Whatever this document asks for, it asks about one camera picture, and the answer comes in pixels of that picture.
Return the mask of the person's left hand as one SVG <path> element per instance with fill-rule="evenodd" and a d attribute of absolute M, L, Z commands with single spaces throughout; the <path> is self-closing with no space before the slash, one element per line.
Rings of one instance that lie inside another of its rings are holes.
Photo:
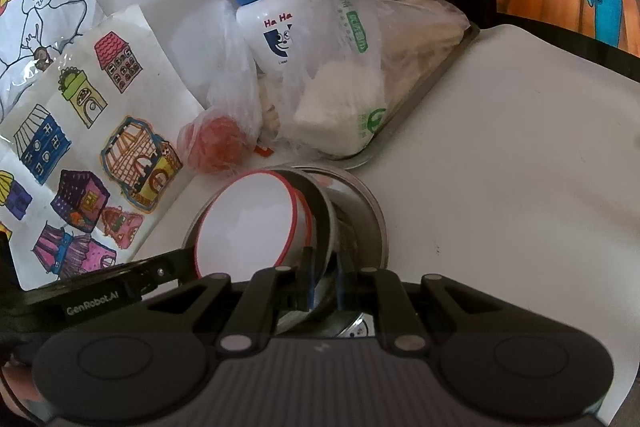
<path fill-rule="evenodd" d="M 6 362 L 1 365 L 1 401 L 14 415 L 40 426 L 41 418 L 34 405 L 41 402 L 29 366 Z"/>

